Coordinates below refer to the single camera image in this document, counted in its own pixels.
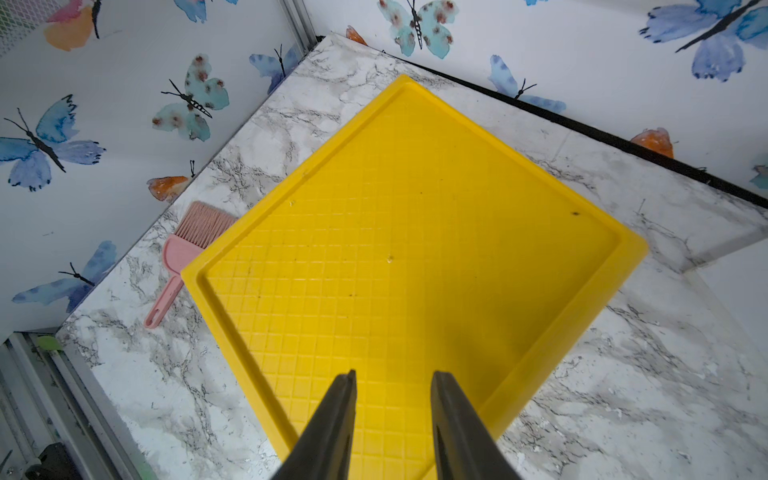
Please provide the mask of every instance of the orange butterfly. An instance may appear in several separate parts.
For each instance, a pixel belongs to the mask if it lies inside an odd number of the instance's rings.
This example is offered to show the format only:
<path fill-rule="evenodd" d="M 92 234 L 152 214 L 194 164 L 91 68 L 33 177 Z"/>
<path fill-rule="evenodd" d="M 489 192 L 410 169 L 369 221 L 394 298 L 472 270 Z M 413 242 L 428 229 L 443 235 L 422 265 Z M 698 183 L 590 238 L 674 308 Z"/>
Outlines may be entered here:
<path fill-rule="evenodd" d="M 54 47 L 70 51 L 85 45 L 91 37 L 91 30 L 98 37 L 96 18 L 101 9 L 101 0 L 95 0 L 92 6 L 80 8 L 83 0 L 70 0 L 70 2 L 58 9 L 48 20 L 49 25 L 43 31 L 45 40 Z"/>
<path fill-rule="evenodd" d="M 194 178 L 194 160 L 190 160 L 190 169 L 192 170 L 190 177 L 160 177 L 147 180 L 150 193 L 159 201 L 166 201 L 172 204 L 181 195 L 181 192 L 187 189 L 187 185 L 192 182 Z"/>
<path fill-rule="evenodd" d="M 366 43 L 366 41 L 362 39 L 362 37 L 360 36 L 360 34 L 359 34 L 359 33 L 357 33 L 357 30 L 355 30 L 354 28 L 352 28 L 352 26 L 351 26 L 351 25 L 347 25 L 347 26 L 346 26 L 346 37 L 347 37 L 349 40 L 354 40 L 354 41 L 356 41 L 357 43 L 362 43 L 362 44 L 363 44 L 363 45 L 365 45 L 366 47 L 368 46 L 368 44 Z"/>
<path fill-rule="evenodd" d="M 666 128 L 659 127 L 656 130 L 643 130 L 643 133 L 632 137 L 630 142 L 646 147 L 648 150 L 652 150 L 658 154 L 674 158 L 670 133 Z"/>

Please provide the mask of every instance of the butterfly wing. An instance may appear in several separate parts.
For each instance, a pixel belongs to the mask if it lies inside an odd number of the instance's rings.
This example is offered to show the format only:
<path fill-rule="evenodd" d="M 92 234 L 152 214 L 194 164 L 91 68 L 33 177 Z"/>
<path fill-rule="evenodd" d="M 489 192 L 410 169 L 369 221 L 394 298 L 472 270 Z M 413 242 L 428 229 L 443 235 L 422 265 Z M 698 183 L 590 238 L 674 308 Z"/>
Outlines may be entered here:
<path fill-rule="evenodd" d="M 356 41 L 357 43 L 360 43 L 362 45 L 365 45 L 366 47 L 368 44 L 365 40 L 362 39 L 359 33 L 357 33 L 357 30 L 355 30 L 351 25 L 346 26 L 346 37 L 349 40 Z"/>
<path fill-rule="evenodd" d="M 162 131 L 172 131 L 177 128 L 179 136 L 194 140 L 199 138 L 206 141 L 210 138 L 210 129 L 204 118 L 196 110 L 190 109 L 185 103 L 168 104 L 152 117 L 152 128 Z"/>
<path fill-rule="evenodd" d="M 172 204 L 191 181 L 188 177 L 162 177 L 147 180 L 147 185 L 153 197 Z"/>
<path fill-rule="evenodd" d="M 518 82 L 498 55 L 491 55 L 491 76 L 488 77 L 496 91 L 508 97 L 518 96 Z"/>
<path fill-rule="evenodd" d="M 106 150 L 101 148 L 97 141 L 77 140 L 56 144 L 51 147 L 59 160 L 73 164 L 93 165 L 97 164 L 101 154 Z"/>
<path fill-rule="evenodd" d="M 630 142 L 646 147 L 648 150 L 655 151 L 658 154 L 674 158 L 672 140 L 670 140 L 670 134 L 666 128 L 659 127 L 656 130 L 645 130 L 643 133 L 632 137 Z"/>
<path fill-rule="evenodd" d="M 395 0 L 379 0 L 379 11 L 386 21 L 392 24 L 389 27 L 389 35 L 400 51 L 406 57 L 410 57 L 416 47 L 416 30 L 413 28 L 413 17 Z"/>
<path fill-rule="evenodd" d="M 753 47 L 768 49 L 768 7 L 755 8 L 744 15 L 736 35 Z"/>
<path fill-rule="evenodd" d="M 87 284 L 76 278 L 62 278 L 55 282 L 38 285 L 24 292 L 16 293 L 12 301 L 13 303 L 35 302 L 50 305 L 51 302 L 70 296 L 81 285 Z"/>
<path fill-rule="evenodd" d="M 230 96 L 224 88 L 224 82 L 219 78 L 208 78 L 209 73 L 208 55 L 199 54 L 187 69 L 184 88 L 205 108 L 221 110 L 230 104 Z"/>
<path fill-rule="evenodd" d="M 550 100 L 548 98 L 537 97 L 536 95 L 520 95 L 518 100 L 527 104 L 536 105 L 539 108 L 549 110 L 553 114 L 560 114 L 565 110 L 565 102 L 559 100 Z"/>
<path fill-rule="evenodd" d="M 755 167 L 757 175 L 750 180 L 757 188 L 768 189 L 768 167 L 766 165 L 757 165 Z"/>
<path fill-rule="evenodd" d="M 735 28 L 729 27 L 699 44 L 694 63 L 691 65 L 691 73 L 696 78 L 727 81 L 732 73 L 739 73 L 744 64 L 744 53 Z"/>
<path fill-rule="evenodd" d="M 38 122 L 35 132 L 42 140 L 60 144 L 77 134 L 74 129 L 74 110 L 78 106 L 72 103 L 72 95 L 67 95 L 45 111 Z"/>
<path fill-rule="evenodd" d="M 94 255 L 80 274 L 93 283 L 99 283 L 118 259 L 118 248 L 109 240 L 99 243 Z"/>
<path fill-rule="evenodd" d="M 286 75 L 290 75 L 290 72 L 299 64 L 299 48 L 295 45 L 290 48 L 286 56 L 283 57 L 283 67 L 286 69 Z"/>
<path fill-rule="evenodd" d="M 31 192 L 50 184 L 51 165 L 48 163 L 48 155 L 37 150 L 16 162 L 11 169 L 8 183 L 12 187 L 28 188 Z"/>
<path fill-rule="evenodd" d="M 49 25 L 43 31 L 43 35 L 51 46 L 59 50 L 70 51 L 73 48 L 80 48 L 85 45 L 85 42 L 91 36 L 93 27 L 91 7 L 85 7 L 77 12 L 77 16 L 74 18 Z"/>
<path fill-rule="evenodd" d="M 435 0 L 419 9 L 424 43 L 438 58 L 445 58 L 453 43 L 453 35 L 443 25 L 453 23 L 457 14 L 458 7 L 452 0 Z"/>
<path fill-rule="evenodd" d="M 271 94 L 285 78 L 283 68 L 280 67 L 280 60 L 277 58 L 270 57 L 269 55 L 253 54 L 248 58 L 248 61 L 259 70 L 260 76 L 272 78 L 270 87 L 266 90 L 267 94 Z"/>
<path fill-rule="evenodd" d="M 696 0 L 700 12 L 714 13 L 719 18 L 731 13 L 741 2 L 742 0 Z"/>
<path fill-rule="evenodd" d="M 200 19 L 200 23 L 205 23 L 205 0 L 174 0 L 174 3 L 181 11 L 187 14 L 192 22 L 197 23 L 197 19 Z"/>
<path fill-rule="evenodd" d="M 26 158 L 38 148 L 24 138 L 0 137 L 0 161 L 12 161 Z"/>
<path fill-rule="evenodd" d="M 702 12 L 695 5 L 656 7 L 648 12 L 648 22 L 640 30 L 640 35 L 653 43 L 662 43 L 709 28 L 717 20 L 716 13 Z"/>
<path fill-rule="evenodd" d="M 80 281 L 80 286 L 72 290 L 69 296 L 69 303 L 67 304 L 67 313 L 74 312 L 74 309 L 78 308 L 78 305 L 85 299 L 86 296 L 93 290 L 94 287 L 88 285 L 86 282 Z"/>
<path fill-rule="evenodd" d="M 83 5 L 83 0 L 70 0 L 70 2 L 60 9 L 58 9 L 53 15 L 51 15 L 46 22 L 58 23 L 66 22 L 67 20 L 75 20 L 80 16 L 80 7 Z"/>

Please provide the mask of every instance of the blue butterfly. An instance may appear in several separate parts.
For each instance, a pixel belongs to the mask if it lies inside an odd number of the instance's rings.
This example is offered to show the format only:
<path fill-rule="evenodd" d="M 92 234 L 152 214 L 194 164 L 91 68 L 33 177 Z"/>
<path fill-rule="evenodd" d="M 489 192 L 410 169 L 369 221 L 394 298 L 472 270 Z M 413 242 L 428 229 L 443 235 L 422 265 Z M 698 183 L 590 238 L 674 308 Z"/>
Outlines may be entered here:
<path fill-rule="evenodd" d="M 97 141 L 68 141 L 78 131 L 74 129 L 74 110 L 78 106 L 72 103 L 72 95 L 67 95 L 54 103 L 38 122 L 32 133 L 29 130 L 22 111 L 18 111 L 24 127 L 6 118 L 27 134 L 26 138 L 0 137 L 0 161 L 14 161 L 8 183 L 13 187 L 28 188 L 34 192 L 51 183 L 50 158 L 61 171 L 66 173 L 61 161 L 73 164 L 97 164 L 106 150 L 99 147 Z"/>
<path fill-rule="evenodd" d="M 419 40 L 419 50 L 423 48 L 423 42 L 436 57 L 445 58 L 453 43 L 453 35 L 444 27 L 446 23 L 453 23 L 458 14 L 458 7 L 452 0 L 435 0 L 425 4 L 417 12 L 415 0 L 412 4 L 407 2 L 411 13 L 394 0 L 378 0 L 377 5 L 384 18 L 392 24 L 389 34 L 400 51 L 406 57 L 410 57 L 416 47 L 416 39 Z"/>
<path fill-rule="evenodd" d="M 237 5 L 237 0 L 227 0 L 233 5 Z M 192 22 L 197 23 L 197 19 L 200 19 L 200 23 L 205 23 L 207 15 L 205 12 L 205 0 L 174 0 L 174 3 L 178 8 L 187 14 Z"/>
<path fill-rule="evenodd" d="M 523 80 L 523 86 L 518 90 L 518 82 L 512 77 L 509 68 L 507 68 L 507 65 L 498 55 L 491 56 L 491 76 L 488 77 L 488 80 L 491 81 L 493 86 L 496 87 L 496 91 L 500 94 L 524 101 L 527 104 L 536 105 L 556 114 L 565 110 L 565 103 L 562 101 L 549 100 L 536 97 L 535 95 L 524 95 L 524 91 L 535 87 L 536 84 L 526 88 L 525 80 Z"/>
<path fill-rule="evenodd" d="M 230 104 L 230 96 L 227 89 L 224 88 L 224 82 L 219 78 L 208 78 L 210 70 L 208 56 L 199 54 L 187 70 L 187 77 L 184 80 L 186 93 L 181 93 L 176 84 L 169 79 L 168 81 L 174 86 L 176 93 L 172 91 L 161 93 L 176 95 L 186 103 L 168 104 L 162 107 L 152 117 L 152 128 L 162 131 L 172 131 L 177 128 L 179 136 L 182 138 L 208 140 L 210 129 L 200 113 L 208 118 L 213 118 L 208 108 L 221 110 Z"/>
<path fill-rule="evenodd" d="M 280 52 L 275 49 L 275 53 L 277 58 L 256 54 L 248 58 L 250 64 L 259 69 L 262 77 L 272 77 L 270 87 L 266 90 L 267 94 L 271 94 L 277 88 L 277 85 L 290 75 L 290 72 L 299 64 L 299 49 L 295 45 L 286 53 L 285 58 L 283 58 L 282 45 L 280 46 Z"/>
<path fill-rule="evenodd" d="M 739 40 L 763 50 L 768 48 L 768 7 L 750 8 L 762 0 L 750 0 L 736 8 L 741 0 L 696 0 L 696 5 L 668 5 L 648 12 L 647 27 L 640 34 L 653 43 L 693 35 L 709 28 L 680 50 L 699 44 L 691 65 L 696 78 L 726 81 L 746 64 Z"/>
<path fill-rule="evenodd" d="M 96 249 L 94 256 L 92 256 L 88 263 L 85 264 L 82 273 L 77 273 L 70 263 L 69 267 L 72 268 L 71 273 L 59 273 L 71 275 L 72 278 L 63 278 L 56 280 L 55 282 L 46 283 L 45 285 L 36 286 L 25 292 L 16 293 L 16 296 L 13 297 L 13 303 L 36 302 L 48 305 L 55 300 L 69 297 L 67 313 L 72 313 L 72 310 L 74 310 L 88 293 L 93 290 L 96 284 L 107 275 L 107 272 L 114 265 L 117 258 L 118 250 L 114 246 L 114 243 L 109 240 L 101 242 L 101 245 Z"/>

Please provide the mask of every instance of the black edge trim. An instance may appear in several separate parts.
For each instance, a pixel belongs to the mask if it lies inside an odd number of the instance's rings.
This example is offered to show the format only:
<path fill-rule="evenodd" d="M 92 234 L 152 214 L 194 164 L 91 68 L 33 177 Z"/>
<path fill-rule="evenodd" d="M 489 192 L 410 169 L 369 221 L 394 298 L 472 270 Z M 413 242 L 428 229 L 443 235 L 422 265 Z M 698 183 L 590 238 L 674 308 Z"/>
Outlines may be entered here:
<path fill-rule="evenodd" d="M 506 95 L 500 94 L 497 91 L 489 90 L 485 87 L 480 87 L 478 85 L 469 83 L 468 81 L 464 81 L 460 78 L 452 77 L 451 75 L 444 74 L 436 70 L 432 70 L 431 68 L 425 67 L 423 65 L 418 65 L 416 63 L 413 63 L 412 61 L 402 60 L 402 58 L 399 58 L 399 57 L 393 57 L 393 58 L 396 58 L 397 60 L 400 60 L 400 61 L 404 61 L 406 63 L 410 63 L 415 67 L 423 68 L 428 72 L 431 72 L 435 75 L 439 75 L 440 77 L 446 78 L 450 81 L 454 81 L 457 84 L 460 84 L 464 87 L 471 88 L 474 91 L 478 91 L 482 94 L 488 95 L 489 97 L 493 97 L 496 100 L 503 101 L 506 104 L 510 104 L 521 110 L 525 110 L 528 113 L 532 113 L 538 117 L 545 118 L 553 123 L 562 125 L 563 127 L 570 128 L 571 130 L 577 131 L 578 133 L 586 135 L 589 138 L 594 138 L 597 141 L 600 141 L 604 144 L 611 145 L 612 147 L 616 147 L 621 151 L 627 152 L 628 154 L 633 154 L 636 157 L 640 157 L 643 160 L 647 160 L 653 164 L 660 165 L 668 170 L 672 170 L 675 173 L 685 175 L 686 177 L 699 181 L 702 184 L 709 185 L 712 188 L 716 188 L 727 194 L 731 194 L 735 197 L 739 197 L 740 199 L 746 200 L 752 204 L 757 205 L 758 207 L 768 208 L 768 198 L 761 197 L 758 194 L 753 194 L 749 190 L 743 189 L 742 187 L 734 185 L 729 181 L 725 181 L 722 178 L 715 177 L 712 174 L 708 174 L 704 170 L 700 170 L 696 167 L 691 167 L 689 164 L 684 164 L 679 160 L 674 160 L 673 158 L 669 158 L 665 155 L 658 154 L 652 150 L 648 150 L 646 147 L 643 147 L 638 144 L 633 144 L 629 140 L 625 140 L 621 137 L 617 137 L 616 135 L 609 134 L 608 132 L 598 130 L 595 127 L 590 127 L 589 125 L 582 124 L 579 121 L 571 120 L 570 118 L 563 117 L 562 115 L 554 114 L 549 110 L 545 110 L 544 108 L 539 108 L 539 107 L 536 107 L 535 105 L 527 104 L 524 101 L 515 100 L 514 98 L 510 98 Z"/>

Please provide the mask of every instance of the metal frame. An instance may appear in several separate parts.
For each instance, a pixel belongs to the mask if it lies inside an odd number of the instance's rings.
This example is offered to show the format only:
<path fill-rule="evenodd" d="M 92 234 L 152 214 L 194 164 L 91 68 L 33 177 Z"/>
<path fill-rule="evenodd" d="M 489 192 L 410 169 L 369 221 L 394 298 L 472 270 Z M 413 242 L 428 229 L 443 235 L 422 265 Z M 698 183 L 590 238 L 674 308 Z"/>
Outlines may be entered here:
<path fill-rule="evenodd" d="M 0 344 L 0 447 L 13 449 L 0 475 L 22 479 L 46 446 L 60 442 L 84 480 L 139 479 L 67 356 L 39 349 L 37 338 L 13 333 Z"/>
<path fill-rule="evenodd" d="M 293 33 L 299 39 L 303 50 L 307 53 L 317 44 L 315 29 L 310 22 L 310 14 L 303 0 L 277 0 L 288 17 Z"/>

